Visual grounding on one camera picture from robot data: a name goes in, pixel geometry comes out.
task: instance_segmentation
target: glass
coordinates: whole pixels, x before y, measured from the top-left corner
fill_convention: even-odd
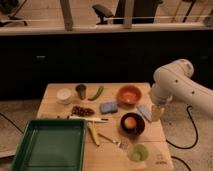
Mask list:
[[[143,144],[133,144],[127,150],[127,156],[132,161],[142,162],[148,158],[149,152]]]

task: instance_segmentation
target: black cable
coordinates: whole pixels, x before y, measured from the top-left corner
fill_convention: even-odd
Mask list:
[[[4,114],[0,113],[0,115],[6,119],[8,122],[10,122],[17,130],[19,130],[22,134],[24,134],[24,132],[13,122],[11,121],[8,117],[6,117]]]
[[[188,165],[185,161],[183,161],[182,159],[180,159],[180,158],[178,158],[178,157],[176,157],[176,156],[171,156],[171,158],[180,161],[181,163],[183,163],[183,164],[187,167],[187,169],[188,169],[189,171],[191,171],[191,168],[189,167],[189,165]]]
[[[193,120],[193,118],[192,118],[192,116],[191,116],[191,113],[190,113],[190,110],[189,110],[190,108],[192,108],[192,106],[187,106],[186,110],[187,110],[187,113],[188,113],[188,115],[189,115],[189,118],[190,118],[191,121],[192,121],[193,127],[194,127],[194,129],[195,129],[195,134],[196,134],[195,142],[194,142],[191,146],[188,146],[188,147],[180,147],[180,146],[177,146],[177,145],[173,144],[173,143],[170,142],[169,140],[166,140],[166,142],[169,143],[170,145],[172,145],[172,146],[174,146],[174,147],[176,147],[176,148],[178,148],[178,149],[182,149],[182,150],[191,149],[191,148],[193,148],[193,147],[197,144],[197,142],[198,142],[198,131],[197,131],[197,127],[196,127],[196,125],[195,125],[195,123],[194,123],[194,120]]]

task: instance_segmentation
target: brown bowl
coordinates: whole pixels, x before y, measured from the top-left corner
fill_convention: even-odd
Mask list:
[[[143,133],[144,129],[145,129],[145,122],[143,120],[143,118],[138,115],[137,113],[127,113],[125,115],[123,115],[123,117],[121,118],[120,121],[120,125],[122,130],[127,134],[127,135],[131,135],[131,136],[138,136],[141,133]]]
[[[141,91],[133,85],[126,85],[119,89],[117,100],[119,103],[134,105],[141,99]]]

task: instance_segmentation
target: cutting knife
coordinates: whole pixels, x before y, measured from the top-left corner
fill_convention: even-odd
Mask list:
[[[98,118],[98,117],[69,116],[69,119],[84,119],[84,120],[86,120],[86,121],[99,122],[99,123],[106,123],[106,122],[109,122],[109,119],[107,119],[107,118]]]

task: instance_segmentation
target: cucumber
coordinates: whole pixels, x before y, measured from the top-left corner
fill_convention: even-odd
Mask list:
[[[96,94],[95,94],[93,97],[88,98],[88,100],[89,100],[89,101],[96,100],[96,99],[101,95],[101,93],[103,92],[103,90],[104,90],[104,86],[101,85],[101,86],[98,88],[98,91],[96,92]]]

